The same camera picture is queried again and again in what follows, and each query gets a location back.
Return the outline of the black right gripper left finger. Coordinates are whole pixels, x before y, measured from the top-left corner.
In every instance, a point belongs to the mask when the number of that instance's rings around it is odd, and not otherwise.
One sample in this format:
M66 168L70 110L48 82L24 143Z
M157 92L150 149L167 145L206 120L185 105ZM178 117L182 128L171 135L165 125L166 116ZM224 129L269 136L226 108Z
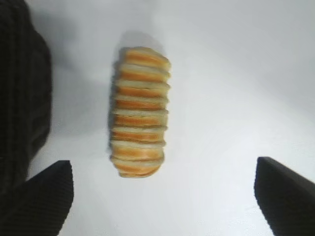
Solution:
M74 199L72 165L59 160L0 197L2 236L57 236Z

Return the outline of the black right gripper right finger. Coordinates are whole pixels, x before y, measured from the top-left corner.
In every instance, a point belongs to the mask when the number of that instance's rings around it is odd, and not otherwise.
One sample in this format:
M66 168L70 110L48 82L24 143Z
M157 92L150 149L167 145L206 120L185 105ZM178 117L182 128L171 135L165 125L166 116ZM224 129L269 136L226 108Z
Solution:
M313 182L271 157L259 157L254 195L275 236L315 234Z

